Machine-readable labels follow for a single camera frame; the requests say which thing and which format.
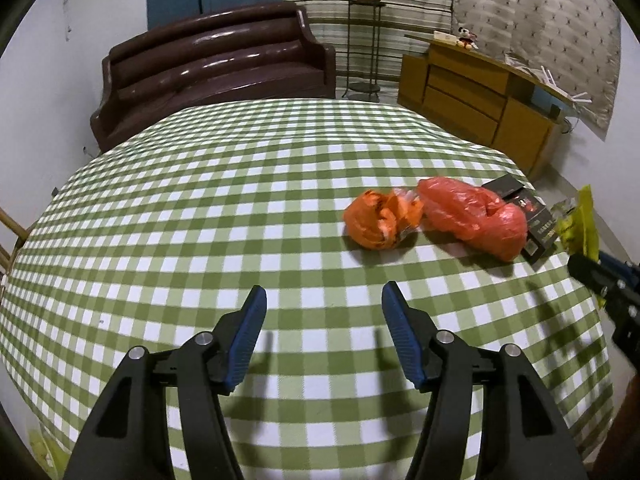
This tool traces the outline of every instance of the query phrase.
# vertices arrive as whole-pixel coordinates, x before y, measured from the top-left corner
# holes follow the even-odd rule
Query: metal screw
[[[522,353],[520,347],[514,344],[508,344],[507,346],[505,346],[504,351],[511,357],[518,357]]]
[[[453,334],[449,332],[449,330],[440,330],[436,334],[436,339],[441,343],[448,345],[449,343],[453,343]]]
[[[200,332],[196,336],[196,343],[199,345],[208,345],[213,341],[213,334],[211,332]]]
[[[130,359],[140,359],[145,354],[145,349],[142,346],[134,346],[129,350]]]

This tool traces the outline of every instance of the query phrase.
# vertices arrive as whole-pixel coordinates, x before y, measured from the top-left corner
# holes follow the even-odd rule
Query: patterned curtain
[[[314,35],[336,49],[338,87],[344,87],[347,53],[348,0],[294,0],[304,6]],[[396,86],[400,77],[402,54],[424,52],[423,42],[405,38],[407,33],[432,33],[451,28],[452,0],[382,0],[379,82]],[[351,9],[351,75],[369,78],[372,7]]]
[[[455,30],[478,34],[480,52],[544,65],[569,94],[588,92],[593,103],[583,118],[609,126],[620,70],[620,12],[612,0],[454,0],[453,10]]]

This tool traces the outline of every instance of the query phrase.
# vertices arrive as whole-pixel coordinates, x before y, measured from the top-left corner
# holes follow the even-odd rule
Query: black box
[[[505,174],[484,186],[497,194],[505,202],[517,205],[527,218],[527,243],[522,250],[522,256],[530,264],[538,261],[556,241],[556,221],[549,209],[538,200],[530,189],[513,178],[510,174]]]

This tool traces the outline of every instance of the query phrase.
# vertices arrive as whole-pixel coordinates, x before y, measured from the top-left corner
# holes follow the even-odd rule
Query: sofa armrest
[[[111,57],[107,56],[102,60],[102,100],[98,109],[91,115],[91,129],[94,132],[95,140],[102,152],[110,149],[107,138],[114,130],[123,115],[123,105],[118,98],[117,91],[113,88],[113,77],[111,76]]]
[[[307,53],[307,61],[312,66],[324,71],[324,84],[328,88],[328,95],[335,98],[335,49],[333,45],[320,43],[316,40],[309,27],[305,7],[299,7],[298,23],[302,37],[300,39]]]

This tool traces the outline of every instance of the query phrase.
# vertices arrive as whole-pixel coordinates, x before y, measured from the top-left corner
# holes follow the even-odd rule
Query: white wall
[[[146,30],[146,0],[37,0],[0,58],[0,206],[29,226],[97,153],[100,62]],[[15,237],[0,226],[0,244]]]
[[[552,159],[577,189],[591,184],[599,215],[633,260],[640,261],[640,43],[622,19],[620,81],[607,135],[582,121],[562,136]]]

